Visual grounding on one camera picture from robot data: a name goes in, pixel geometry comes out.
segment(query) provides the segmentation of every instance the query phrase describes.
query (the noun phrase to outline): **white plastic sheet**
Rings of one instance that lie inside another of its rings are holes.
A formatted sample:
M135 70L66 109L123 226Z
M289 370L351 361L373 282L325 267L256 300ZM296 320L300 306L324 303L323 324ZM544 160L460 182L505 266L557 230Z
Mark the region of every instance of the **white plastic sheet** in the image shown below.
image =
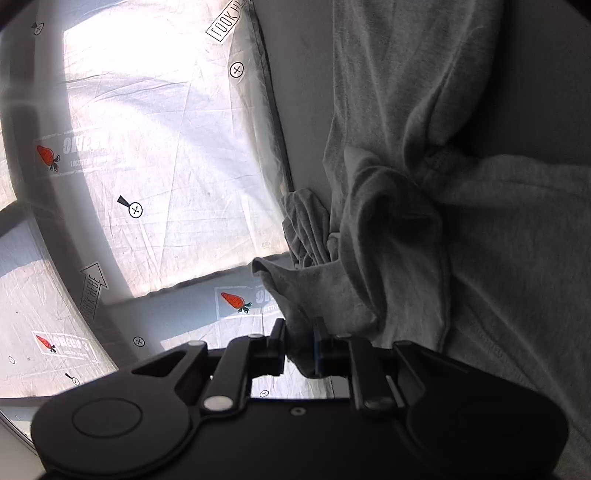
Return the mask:
M246 0L44 0L2 32L0 397L53 395L195 335L270 332L276 308L196 303L172 321L163 292L287 250L257 28ZM150 323L152 292L166 311ZM254 388L329 394L291 364Z

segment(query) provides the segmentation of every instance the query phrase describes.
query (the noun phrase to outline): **orange carrot graphic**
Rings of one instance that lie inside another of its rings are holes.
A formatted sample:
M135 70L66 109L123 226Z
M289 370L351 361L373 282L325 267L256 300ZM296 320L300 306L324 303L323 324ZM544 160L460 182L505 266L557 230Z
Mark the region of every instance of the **orange carrot graphic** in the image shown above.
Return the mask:
M37 340L39 340L43 345L45 345L47 348L49 348L49 351L51 353L56 353L56 346L52 345L48 340L45 340L43 337L40 337L38 335L35 335L37 337Z
M53 157L53 150L51 148L42 147L41 145L37 145L37 152L41 155L41 159L43 163L49 167L50 170L55 170L57 172L57 164L56 162L60 161L60 156Z
M222 297L235 309L238 309L239 312L248 313L247 307L252 306L251 302L244 303L244 299L242 297L239 297L238 295L232 295L231 293L222 292Z

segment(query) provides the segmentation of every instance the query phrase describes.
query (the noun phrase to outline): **black arrow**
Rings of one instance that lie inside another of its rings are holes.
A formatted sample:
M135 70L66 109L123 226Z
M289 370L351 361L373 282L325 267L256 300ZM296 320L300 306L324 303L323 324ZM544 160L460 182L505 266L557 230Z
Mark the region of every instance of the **black arrow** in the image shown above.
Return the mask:
M117 200L117 202L120 203L121 205L125 205L127 208L129 208L129 203L121 195L119 195L119 199Z

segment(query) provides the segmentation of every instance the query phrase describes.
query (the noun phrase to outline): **black marker symbol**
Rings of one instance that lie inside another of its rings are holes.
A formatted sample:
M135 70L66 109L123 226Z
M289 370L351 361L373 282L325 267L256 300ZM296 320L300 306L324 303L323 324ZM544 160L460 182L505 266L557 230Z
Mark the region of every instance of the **black marker symbol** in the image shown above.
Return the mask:
M45 23L41 22L40 24L37 25L37 22L33 23L33 25L31 25L31 28L33 28L33 34L35 36L39 35L39 33L41 33L41 30L43 30L43 25L45 25Z
M66 374L66 377L68 377L70 380L72 380L72 383L76 386L80 385L80 380L78 380L76 377L71 377L70 375Z
M126 206L129 214L133 218L139 218L139 217L141 217L142 216L142 213L144 212L144 209L142 208L142 206L138 202L129 203L121 195L119 195L119 198L117 199L117 202L120 203L121 205Z
M244 64L241 61L235 61L230 65L230 76L240 78L244 73Z

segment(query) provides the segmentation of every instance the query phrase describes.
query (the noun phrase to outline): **wrinkled gray fabric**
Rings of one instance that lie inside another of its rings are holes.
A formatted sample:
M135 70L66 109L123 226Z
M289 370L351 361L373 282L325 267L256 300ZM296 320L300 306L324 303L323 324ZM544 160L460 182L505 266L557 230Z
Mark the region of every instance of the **wrinkled gray fabric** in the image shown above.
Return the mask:
M438 350L557 402L571 427L557 474L591 478L590 169L448 145L486 82L501 6L335 2L329 227L309 192L291 194L304 268L253 268L294 361L317 316L334 334Z

